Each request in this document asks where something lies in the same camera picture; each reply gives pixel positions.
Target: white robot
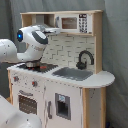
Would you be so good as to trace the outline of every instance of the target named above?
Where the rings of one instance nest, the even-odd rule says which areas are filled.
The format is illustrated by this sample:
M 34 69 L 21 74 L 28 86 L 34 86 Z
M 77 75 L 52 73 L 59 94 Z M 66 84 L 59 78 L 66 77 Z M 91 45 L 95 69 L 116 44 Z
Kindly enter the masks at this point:
M 17 33 L 17 39 L 19 42 L 29 44 L 27 50 L 24 53 L 17 53 L 12 41 L 1 39 L 0 62 L 39 62 L 48 44 L 47 35 L 59 33 L 59 28 L 44 28 L 42 25 L 21 28 Z M 0 96 L 0 128 L 42 128 L 42 125 L 37 115 L 21 112 Z

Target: stovetop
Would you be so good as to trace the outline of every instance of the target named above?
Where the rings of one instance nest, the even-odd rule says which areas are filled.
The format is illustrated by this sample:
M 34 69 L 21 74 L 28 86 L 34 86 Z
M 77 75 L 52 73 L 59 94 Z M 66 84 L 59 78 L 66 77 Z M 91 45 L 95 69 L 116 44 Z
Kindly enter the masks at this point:
M 45 73 L 45 72 L 48 72 L 56 67 L 58 67 L 58 65 L 53 65 L 53 64 L 47 64 L 47 63 L 41 63 L 39 67 L 34 67 L 34 68 L 28 68 L 26 66 L 26 64 L 23 64 L 23 65 L 20 65 L 20 66 L 17 66 L 18 68 L 22 68 L 22 69 L 25 69 L 25 70 L 29 70 L 29 71 L 34 71 L 34 72 L 42 72 L 42 73 Z

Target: knob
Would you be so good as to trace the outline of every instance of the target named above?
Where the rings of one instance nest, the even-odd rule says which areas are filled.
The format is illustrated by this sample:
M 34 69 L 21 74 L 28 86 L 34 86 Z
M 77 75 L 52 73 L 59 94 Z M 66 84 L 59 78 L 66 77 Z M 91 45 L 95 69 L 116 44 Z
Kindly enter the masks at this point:
M 33 87 L 36 87 L 37 86 L 37 81 L 33 81 L 32 85 L 33 85 Z
M 18 81 L 18 80 L 19 80 L 18 76 L 15 76 L 15 77 L 14 77 L 14 81 L 16 82 L 16 81 Z

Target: oven door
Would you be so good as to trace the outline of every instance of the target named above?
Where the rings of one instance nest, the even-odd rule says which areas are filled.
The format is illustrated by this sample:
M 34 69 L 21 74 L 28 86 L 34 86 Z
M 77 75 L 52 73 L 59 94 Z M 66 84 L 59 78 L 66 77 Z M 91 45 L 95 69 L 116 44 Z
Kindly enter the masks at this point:
M 61 32 L 79 33 L 79 15 L 78 14 L 56 14 L 56 26 Z
M 12 86 L 13 106 L 29 114 L 36 114 L 44 124 L 43 93 L 21 86 Z

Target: backsplash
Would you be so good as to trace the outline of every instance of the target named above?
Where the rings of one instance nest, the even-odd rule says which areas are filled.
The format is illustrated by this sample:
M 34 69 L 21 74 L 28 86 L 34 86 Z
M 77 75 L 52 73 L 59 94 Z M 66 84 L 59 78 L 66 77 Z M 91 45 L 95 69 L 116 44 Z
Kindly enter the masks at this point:
M 80 35 L 49 36 L 49 44 L 46 47 L 41 62 L 57 64 L 76 68 L 79 53 L 88 50 L 94 56 L 95 37 Z M 87 60 L 87 69 L 94 70 L 88 55 L 83 54 L 82 62 Z

